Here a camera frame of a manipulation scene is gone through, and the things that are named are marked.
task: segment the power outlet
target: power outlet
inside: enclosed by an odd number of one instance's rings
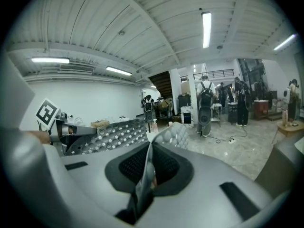
[[[229,141],[229,144],[233,144],[233,143],[235,143],[235,142],[236,142],[236,140],[233,139],[233,140]]]

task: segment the spray bottle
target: spray bottle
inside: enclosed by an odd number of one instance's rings
[[[156,123],[156,119],[153,119],[153,125],[152,125],[152,129],[153,132],[158,133],[158,127],[157,127],[157,123]]]

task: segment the fluorescent light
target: fluorescent light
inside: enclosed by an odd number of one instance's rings
[[[126,71],[123,71],[123,70],[120,70],[120,69],[117,69],[117,68],[114,68],[114,67],[110,67],[110,66],[107,66],[106,70],[110,70],[110,71],[113,71],[113,72],[116,72],[116,73],[120,73],[120,74],[124,74],[124,75],[128,75],[128,76],[132,75],[129,72],[126,72]]]
[[[274,51],[280,49],[283,45],[285,45],[288,41],[292,40],[293,38],[295,38],[295,34],[291,35],[290,37],[288,37],[285,41],[283,41],[280,45],[278,45]]]
[[[70,59],[67,57],[33,57],[33,63],[69,63]]]
[[[203,48],[208,48],[211,35],[211,13],[202,13],[203,19]]]

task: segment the white ceiling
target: white ceiling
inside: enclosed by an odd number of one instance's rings
[[[212,14],[212,28],[210,47],[203,49],[205,11]],[[111,77],[134,84],[217,58],[273,59],[273,48],[292,33],[272,0],[33,0],[6,48],[28,81]],[[69,57],[93,65],[95,72],[93,77],[58,74],[57,64],[32,63],[37,56]],[[133,75],[109,72],[106,66]]]

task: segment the metal railing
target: metal railing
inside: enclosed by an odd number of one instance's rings
[[[200,78],[203,75],[207,75],[208,78],[220,78],[220,77],[233,77],[234,72],[233,69],[225,69],[225,70],[217,70],[217,71],[210,71],[210,72],[204,72],[204,73],[198,73],[198,74],[193,74],[194,80],[200,80]],[[182,76],[180,77],[181,82],[187,81],[188,76]]]

